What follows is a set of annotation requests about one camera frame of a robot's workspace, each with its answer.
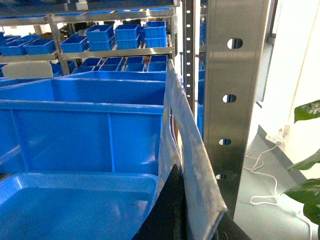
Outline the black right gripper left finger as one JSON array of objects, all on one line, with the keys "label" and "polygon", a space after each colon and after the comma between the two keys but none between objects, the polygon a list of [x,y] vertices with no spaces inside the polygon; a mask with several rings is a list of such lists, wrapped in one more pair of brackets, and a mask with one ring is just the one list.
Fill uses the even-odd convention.
[{"label": "black right gripper left finger", "polygon": [[146,220],[133,236],[134,240],[185,240],[184,179],[174,165]]}]

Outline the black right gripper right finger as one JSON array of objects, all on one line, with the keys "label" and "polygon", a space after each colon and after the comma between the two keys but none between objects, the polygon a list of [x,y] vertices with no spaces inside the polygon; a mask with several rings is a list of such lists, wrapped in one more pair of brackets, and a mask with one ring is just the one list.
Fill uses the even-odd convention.
[{"label": "black right gripper right finger", "polygon": [[250,240],[250,237],[230,218],[228,214],[222,217],[216,232],[215,240]]}]

